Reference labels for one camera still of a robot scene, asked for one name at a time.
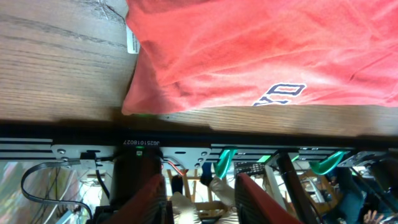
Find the red t-shirt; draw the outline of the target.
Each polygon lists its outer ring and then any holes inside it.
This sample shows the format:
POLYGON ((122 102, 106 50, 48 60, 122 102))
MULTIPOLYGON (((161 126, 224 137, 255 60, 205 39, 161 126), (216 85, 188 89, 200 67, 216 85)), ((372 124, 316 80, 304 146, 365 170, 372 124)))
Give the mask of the red t-shirt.
POLYGON ((140 43, 124 114, 397 106, 397 2, 129 1, 140 43))

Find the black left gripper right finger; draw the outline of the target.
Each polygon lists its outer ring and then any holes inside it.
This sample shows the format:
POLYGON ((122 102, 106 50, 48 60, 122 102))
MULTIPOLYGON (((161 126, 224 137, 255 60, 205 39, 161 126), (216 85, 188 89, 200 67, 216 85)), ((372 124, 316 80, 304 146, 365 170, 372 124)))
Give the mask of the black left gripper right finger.
POLYGON ((242 224, 301 224, 247 174, 236 176, 235 205, 242 224))

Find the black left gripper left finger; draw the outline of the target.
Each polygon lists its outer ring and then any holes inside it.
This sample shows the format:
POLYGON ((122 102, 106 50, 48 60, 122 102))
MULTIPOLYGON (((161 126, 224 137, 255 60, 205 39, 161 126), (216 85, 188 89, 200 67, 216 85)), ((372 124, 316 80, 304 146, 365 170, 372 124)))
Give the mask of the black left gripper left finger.
POLYGON ((167 199, 164 177, 153 176, 138 193, 105 224, 164 224, 167 223, 167 199))

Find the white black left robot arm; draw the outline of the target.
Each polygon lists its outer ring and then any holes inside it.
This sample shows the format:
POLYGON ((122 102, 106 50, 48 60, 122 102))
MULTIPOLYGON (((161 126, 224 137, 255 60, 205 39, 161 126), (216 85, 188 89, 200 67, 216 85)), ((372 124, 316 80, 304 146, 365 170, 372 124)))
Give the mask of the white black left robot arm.
MULTIPOLYGON (((183 195, 181 176, 172 179, 167 198, 161 174, 159 149, 126 149, 116 158, 109 206, 96 208, 89 223, 201 223, 196 206, 183 195)), ((248 175, 239 174, 234 187, 213 176, 211 166, 202 167, 200 182, 226 206, 217 223, 299 223, 248 175)))

